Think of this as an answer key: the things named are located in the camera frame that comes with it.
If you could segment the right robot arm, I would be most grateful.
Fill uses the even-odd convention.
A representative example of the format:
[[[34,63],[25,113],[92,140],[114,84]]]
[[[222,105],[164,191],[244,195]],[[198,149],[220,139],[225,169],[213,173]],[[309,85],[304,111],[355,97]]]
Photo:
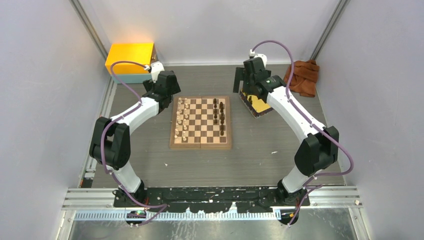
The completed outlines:
[[[337,161],[339,131],[326,127],[309,114],[290,93],[286,82],[266,69],[264,55],[256,55],[236,67],[233,92],[243,90],[274,109],[300,142],[294,167],[277,184],[275,194],[283,205],[291,205],[303,194],[305,183]]]

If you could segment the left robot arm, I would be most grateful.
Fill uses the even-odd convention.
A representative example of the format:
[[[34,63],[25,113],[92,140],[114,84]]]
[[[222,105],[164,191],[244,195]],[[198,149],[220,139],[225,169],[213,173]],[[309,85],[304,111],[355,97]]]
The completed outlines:
[[[161,71],[157,80],[144,82],[146,93],[132,107],[112,118],[99,117],[94,126],[89,155],[103,166],[133,206],[146,200],[143,181],[130,163],[131,134],[144,122],[160,114],[181,91],[173,71]]]

